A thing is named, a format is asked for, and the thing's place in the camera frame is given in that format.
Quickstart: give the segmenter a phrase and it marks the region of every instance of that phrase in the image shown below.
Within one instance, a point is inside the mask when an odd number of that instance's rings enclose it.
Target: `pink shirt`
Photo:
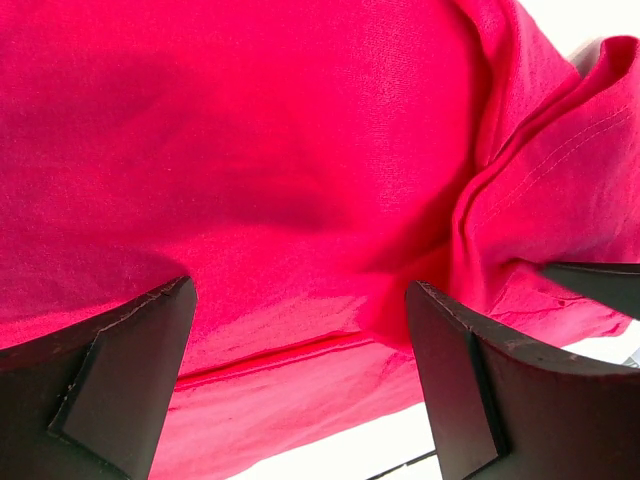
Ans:
[[[639,260],[637,52],[583,79],[511,0],[10,1],[0,346],[190,274],[152,478],[211,479],[420,401],[410,280],[618,334],[533,265]]]

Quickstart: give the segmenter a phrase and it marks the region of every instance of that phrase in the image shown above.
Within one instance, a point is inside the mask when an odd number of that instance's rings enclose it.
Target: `wrinkled cloth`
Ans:
[[[512,0],[5,2],[0,347],[191,275],[151,478],[212,479],[419,402],[411,280],[619,334],[536,265],[639,260],[637,55]]]

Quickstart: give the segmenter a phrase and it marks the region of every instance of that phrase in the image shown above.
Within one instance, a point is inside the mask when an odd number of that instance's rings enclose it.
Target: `seam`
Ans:
[[[619,112],[614,113],[613,115],[601,120],[600,122],[592,125],[592,127],[599,125],[600,123],[604,122],[605,120],[609,120],[610,118],[613,118],[615,116],[617,116],[618,114],[620,114],[621,112],[627,110],[628,107],[623,108],[622,110],[620,110]],[[608,127],[602,129],[602,130],[598,130],[597,132],[593,133],[592,135],[588,136],[586,139],[582,140],[580,143],[578,143],[577,145],[575,145],[571,150],[569,150],[566,154],[564,154],[562,157],[560,157],[553,165],[551,165],[547,170],[545,170],[544,172],[542,172],[537,178],[535,178],[533,180],[533,182],[531,182],[524,190],[522,190],[520,192],[519,195],[517,195],[511,202],[509,202],[507,205],[505,205],[503,208],[498,208],[496,209],[493,214],[489,215],[487,218],[485,218],[482,222],[479,222],[478,224],[476,224],[476,226],[473,229],[473,233],[475,233],[478,228],[486,225],[489,221],[491,221],[496,215],[498,215],[501,212],[504,212],[505,210],[507,210],[509,207],[511,207],[511,205],[513,205],[518,199],[520,199],[525,193],[527,193],[529,190],[531,190],[531,188],[533,186],[535,186],[536,183],[538,183],[543,177],[545,177],[546,175],[548,175],[553,169],[555,169],[558,165],[560,165],[562,162],[564,162],[573,152],[575,152],[578,148],[580,148],[581,146],[583,146],[585,143],[589,142],[590,140],[592,140],[594,137],[606,132],[607,130],[612,129],[613,127],[616,127],[618,125],[620,125],[621,123],[624,123],[625,121],[627,121],[629,118],[631,117],[631,115],[627,115],[624,118],[622,118],[622,120],[618,120],[617,122],[609,125]],[[568,140],[567,142],[565,142],[564,144],[562,144],[560,147],[556,148],[541,164],[539,164],[536,168],[534,168],[531,172],[529,172],[525,178],[522,180],[522,182],[511,191],[511,193],[507,196],[505,196],[500,202],[498,202],[499,204],[503,203],[507,198],[509,198],[510,196],[512,196],[520,187],[522,187],[522,185],[524,185],[524,183],[526,182],[526,180],[533,174],[533,172],[537,171],[541,166],[545,165],[547,163],[547,161],[550,159],[550,157],[556,153],[559,149],[561,149],[562,147],[564,147],[567,143],[569,143],[569,141],[573,140],[576,136],[581,135],[582,133],[584,133],[585,131],[589,130],[591,127],[587,127],[585,128],[583,131],[581,131],[580,133],[578,133],[577,135],[574,135],[570,140]]]
[[[280,368],[321,357],[328,353],[351,350],[372,343],[375,343],[373,339],[364,336],[360,332],[332,339],[331,341],[321,341],[317,344],[273,352],[264,357],[247,358],[231,365],[223,365],[193,374],[181,375],[178,377],[174,390],[176,392],[190,390],[213,382],[243,377],[266,369]]]
[[[513,196],[513,195],[514,195],[514,194],[515,194],[515,193],[516,193],[516,192],[517,192],[517,191],[518,191],[518,190],[519,190],[519,189],[520,189],[520,188],[521,188],[521,187],[526,183],[526,181],[527,181],[530,177],[532,177],[532,176],[533,176],[533,175],[534,175],[538,170],[540,170],[542,167],[544,167],[544,166],[547,164],[547,162],[551,159],[551,157],[553,157],[553,156],[554,156],[554,155],[555,155],[559,150],[561,150],[562,148],[564,148],[565,146],[567,146],[569,143],[571,143],[573,140],[575,140],[577,137],[579,137],[580,135],[584,134],[585,132],[587,132],[587,131],[589,131],[589,130],[591,130],[591,129],[593,129],[593,128],[595,128],[595,127],[599,126],[599,125],[601,125],[602,123],[606,122],[607,120],[611,120],[612,118],[617,117],[618,115],[620,115],[621,113],[623,113],[623,112],[627,111],[628,109],[629,109],[629,107],[628,107],[628,106],[626,106],[626,107],[624,107],[624,108],[622,108],[622,109],[618,110],[617,112],[615,112],[615,113],[613,113],[613,114],[609,115],[608,117],[603,118],[602,120],[600,120],[600,121],[598,121],[598,122],[596,122],[596,123],[594,123],[594,124],[592,124],[592,125],[589,125],[588,127],[585,127],[584,129],[582,129],[581,131],[579,131],[578,133],[576,133],[573,137],[571,137],[571,138],[569,138],[568,140],[566,140],[565,142],[563,142],[559,147],[557,147],[556,149],[554,149],[554,150],[553,150],[549,155],[547,155],[547,157],[546,157],[542,162],[540,162],[538,165],[536,165],[536,167],[535,167],[533,170],[531,170],[529,173],[527,173],[527,174],[525,175],[525,177],[522,179],[522,181],[521,181],[521,182],[520,182],[520,183],[519,183],[519,184],[518,184],[518,185],[517,185],[513,190],[511,190],[511,192],[509,192],[507,195],[505,195],[504,197],[502,197],[499,201],[497,201],[496,203],[494,203],[494,204],[491,206],[491,208],[489,208],[489,210],[488,210],[488,212],[487,212],[487,213],[491,213],[491,212],[493,212],[493,213],[492,213],[491,215],[489,215],[488,217],[486,217],[486,218],[485,218],[484,220],[482,220],[481,222],[479,222],[478,224],[476,224],[476,226],[474,227],[474,229],[473,229],[472,233],[475,233],[475,232],[476,232],[476,230],[478,230],[478,228],[480,228],[480,227],[484,226],[484,225],[485,225],[486,223],[488,223],[491,219],[493,219],[493,217],[495,217],[496,215],[498,215],[501,211],[504,211],[505,209],[507,209],[508,207],[510,207],[510,206],[515,202],[515,200],[517,200],[518,198],[520,198],[520,197],[522,196],[522,194],[523,194],[524,192],[527,192],[527,191],[529,190],[529,188],[531,188],[531,186],[533,186],[533,185],[534,185],[538,180],[540,180],[540,178],[542,178],[543,176],[545,176],[545,175],[546,175],[550,170],[549,170],[549,171],[547,171],[547,172],[545,172],[545,173],[543,173],[543,174],[542,174],[542,175],[540,175],[538,178],[536,178],[536,179],[533,181],[533,183],[532,183],[529,187],[527,187],[527,189],[525,189],[525,191],[524,191],[523,193],[521,193],[518,197],[516,197],[516,198],[514,199],[514,201],[512,201],[511,203],[509,203],[506,207],[504,207],[504,208],[499,208],[499,207],[500,207],[500,206],[501,206],[501,205],[502,205],[506,200],[508,200],[509,198],[511,198],[511,197],[512,197],[512,196]],[[604,130],[598,130],[594,135],[597,135],[597,134],[599,134],[599,133],[605,132],[605,131],[606,131],[606,130],[608,130],[609,128],[611,128],[611,127],[607,127],[607,128],[606,128],[606,129],[604,129]],[[593,138],[593,136],[588,137],[588,138],[587,138],[587,140],[585,140],[585,141],[588,141],[588,140],[590,140],[591,138]],[[583,143],[584,143],[584,142],[579,143],[579,144],[577,145],[577,147],[581,146]]]

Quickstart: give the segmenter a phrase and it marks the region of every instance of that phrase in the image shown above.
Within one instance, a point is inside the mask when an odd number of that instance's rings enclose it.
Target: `white surface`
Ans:
[[[640,0],[522,0],[540,29],[567,58],[593,40],[640,36]],[[567,347],[580,355],[622,363],[640,347],[640,323],[621,337]],[[234,480],[365,480],[433,449],[423,404],[256,464]],[[441,480],[437,459],[405,467],[384,480]]]
[[[558,51],[567,58],[593,40],[640,36],[638,0],[520,0]]]
[[[434,449],[427,411],[419,404],[263,460],[233,480],[367,479]]]
[[[404,467],[384,476],[381,480],[442,480],[437,457],[429,457],[422,462]]]

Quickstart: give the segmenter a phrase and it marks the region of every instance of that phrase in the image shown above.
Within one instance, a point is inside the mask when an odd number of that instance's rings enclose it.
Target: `stitching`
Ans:
[[[502,198],[502,200],[500,200],[500,202],[494,204],[494,208],[497,207],[499,204],[503,203],[505,200],[507,200],[509,197],[511,197],[520,187],[522,187],[522,185],[524,185],[524,183],[526,182],[526,180],[535,172],[537,171],[540,167],[542,167],[543,165],[545,165],[547,163],[547,161],[551,158],[551,156],[556,153],[558,150],[560,150],[562,147],[564,147],[567,143],[569,143],[571,140],[575,139],[578,135],[583,134],[585,131],[589,130],[592,127],[595,127],[599,124],[601,124],[602,122],[609,120],[615,116],[617,116],[618,114],[622,113],[623,111],[627,110],[628,107],[623,108],[622,110],[614,113],[613,115],[599,121],[598,123],[594,123],[593,125],[591,125],[590,127],[585,128],[584,130],[582,130],[580,133],[574,135],[571,139],[567,140],[565,143],[563,143],[562,145],[560,145],[558,148],[556,148],[547,158],[545,158],[545,160],[543,162],[541,162],[538,166],[536,166],[536,168],[534,168],[531,172],[529,172],[525,178],[522,180],[522,182],[520,182],[520,184],[514,188],[509,195],[505,196]],[[584,139],[583,141],[581,141],[580,143],[578,143],[575,147],[573,147],[571,150],[569,150],[565,155],[563,155],[562,157],[560,157],[553,165],[551,165],[551,167],[549,167],[546,171],[544,171],[542,174],[540,174],[536,179],[533,180],[533,182],[531,182],[524,190],[522,190],[520,192],[520,194],[518,196],[516,196],[511,202],[509,202],[506,206],[504,206],[503,208],[499,208],[497,210],[495,210],[493,212],[493,214],[489,215],[488,217],[486,217],[482,222],[479,222],[478,224],[476,224],[475,228],[473,229],[473,233],[475,233],[478,228],[484,226],[485,224],[487,224],[490,220],[492,220],[496,215],[498,215],[500,212],[504,212],[506,209],[508,209],[511,205],[513,205],[518,199],[520,199],[525,193],[527,193],[536,183],[538,183],[538,181],[540,181],[543,177],[545,177],[547,174],[549,174],[554,168],[556,168],[560,163],[562,163],[564,160],[567,159],[567,157],[569,157],[569,155],[571,155],[573,152],[575,152],[578,148],[580,148],[582,145],[584,145],[585,143],[587,143],[589,140],[591,140],[592,138],[600,135],[601,133],[606,132],[607,130],[612,129],[613,127],[620,125],[621,123],[627,121],[629,118],[631,117],[631,115],[627,115],[625,116],[622,120],[619,120],[615,123],[613,123],[612,125],[609,125],[607,128],[604,128],[602,130],[598,130],[597,132],[593,133],[592,135],[590,135],[589,137],[587,137],[586,139]]]
[[[629,109],[629,107],[628,107],[628,106],[626,106],[626,107],[622,108],[621,110],[618,110],[617,112],[615,112],[615,113],[613,113],[613,114],[609,115],[608,117],[603,118],[603,119],[602,119],[602,120],[600,120],[599,122],[596,122],[596,123],[594,123],[593,125],[589,125],[588,127],[585,127],[584,129],[582,129],[581,131],[579,131],[578,133],[576,133],[573,137],[571,137],[570,139],[568,139],[567,141],[565,141],[564,143],[562,143],[559,147],[557,147],[557,148],[556,148],[555,150],[553,150],[549,155],[547,155],[547,157],[546,157],[542,162],[540,162],[538,165],[536,165],[536,167],[535,167],[533,170],[531,170],[529,173],[527,173],[527,174],[525,175],[525,177],[522,179],[522,181],[518,184],[518,186],[517,186],[517,187],[515,187],[513,190],[511,190],[511,192],[509,192],[507,195],[505,195],[503,198],[501,198],[498,202],[494,203],[494,204],[491,206],[491,208],[487,211],[487,213],[491,213],[491,212],[493,212],[494,210],[498,209],[498,207],[499,207],[501,204],[503,204],[506,200],[508,200],[511,196],[513,196],[513,195],[514,195],[514,194],[515,194],[515,193],[516,193],[516,192],[517,192],[517,191],[518,191],[518,190],[519,190],[519,189],[520,189],[520,188],[521,188],[521,187],[526,183],[526,181],[527,181],[527,180],[528,180],[528,179],[529,179],[529,178],[530,178],[534,173],[536,173],[540,168],[542,168],[544,165],[546,165],[547,161],[549,161],[549,160],[551,159],[551,157],[552,157],[553,155],[555,155],[555,154],[556,154],[560,149],[562,149],[563,147],[565,147],[566,145],[568,145],[569,143],[571,143],[573,140],[575,140],[577,137],[579,137],[580,135],[582,135],[582,134],[583,134],[583,133],[585,133],[586,131],[593,129],[594,127],[597,127],[598,125],[600,125],[600,124],[602,124],[602,123],[606,122],[607,120],[610,120],[610,119],[612,119],[612,118],[614,118],[614,117],[618,116],[619,114],[621,114],[622,112],[624,112],[624,111],[626,111],[626,110],[628,110],[628,109]],[[540,179],[540,177],[538,177],[536,180],[534,180],[534,182],[533,182],[533,183],[536,183],[539,179]],[[508,208],[508,207],[509,207],[510,205],[512,205],[512,204],[513,204],[513,202],[511,202],[511,203],[510,203],[509,205],[507,205],[505,208]],[[484,224],[486,224],[487,222],[489,222],[493,217],[495,217],[496,215],[498,215],[502,210],[504,210],[504,209],[498,209],[498,210],[497,210],[497,211],[495,211],[492,215],[489,215],[489,216],[488,216],[488,217],[486,217],[484,220],[482,220],[481,222],[479,222],[478,224],[476,224],[475,228],[473,229],[473,233],[475,233],[475,231],[476,231],[478,228],[482,227]]]

